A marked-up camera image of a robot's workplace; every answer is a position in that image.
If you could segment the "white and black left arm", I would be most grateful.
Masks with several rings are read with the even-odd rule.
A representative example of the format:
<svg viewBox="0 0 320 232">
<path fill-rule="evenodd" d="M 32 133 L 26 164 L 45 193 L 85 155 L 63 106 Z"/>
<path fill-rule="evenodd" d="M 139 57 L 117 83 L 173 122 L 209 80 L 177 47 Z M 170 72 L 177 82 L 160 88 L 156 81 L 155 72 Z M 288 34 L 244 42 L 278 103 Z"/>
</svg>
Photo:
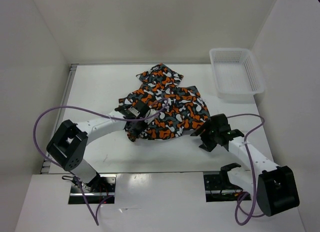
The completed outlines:
<svg viewBox="0 0 320 232">
<path fill-rule="evenodd" d="M 104 117 L 96 117 L 89 121 L 74 123 L 63 121 L 46 150 L 65 171 L 78 177 L 82 186 L 89 192 L 97 192 L 106 187 L 107 182 L 84 159 L 88 144 L 107 134 L 124 129 L 132 133 L 129 137 L 135 141 L 148 126 L 142 120 L 151 114 L 151 109 L 143 102 L 134 106 L 120 106 Z"/>
</svg>

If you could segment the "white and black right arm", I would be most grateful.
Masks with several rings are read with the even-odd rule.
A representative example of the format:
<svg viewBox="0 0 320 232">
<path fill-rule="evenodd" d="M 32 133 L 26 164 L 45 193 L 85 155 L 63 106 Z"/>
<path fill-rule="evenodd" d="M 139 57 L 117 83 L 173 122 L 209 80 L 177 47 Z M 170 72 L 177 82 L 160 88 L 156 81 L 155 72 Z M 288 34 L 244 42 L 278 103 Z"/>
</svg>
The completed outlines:
<svg viewBox="0 0 320 232">
<path fill-rule="evenodd" d="M 264 215 L 271 217 L 300 205 L 292 169 L 264 156 L 248 142 L 248 134 L 231 128 L 224 114 L 211 116 L 192 136 L 200 137 L 200 148 L 211 152 L 221 146 L 240 160 L 240 164 L 221 167 L 219 183 L 225 189 L 243 189 Z"/>
</svg>

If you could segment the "orange grey camouflage shorts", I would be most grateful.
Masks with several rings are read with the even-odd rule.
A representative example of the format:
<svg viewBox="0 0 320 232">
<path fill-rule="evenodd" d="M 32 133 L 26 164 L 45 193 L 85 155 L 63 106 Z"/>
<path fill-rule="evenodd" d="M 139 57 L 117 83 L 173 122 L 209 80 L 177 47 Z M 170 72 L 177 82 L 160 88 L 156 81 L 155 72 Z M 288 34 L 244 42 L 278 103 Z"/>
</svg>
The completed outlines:
<svg viewBox="0 0 320 232">
<path fill-rule="evenodd" d="M 180 87 L 183 75 L 160 63 L 148 71 L 136 75 L 141 81 L 139 89 L 118 100 L 119 106 L 130 108 L 143 102 L 151 109 L 160 111 L 144 130 L 135 135 L 129 125 L 125 131 L 131 141 L 169 140 L 184 131 L 196 130 L 210 117 L 207 105 L 195 86 Z"/>
</svg>

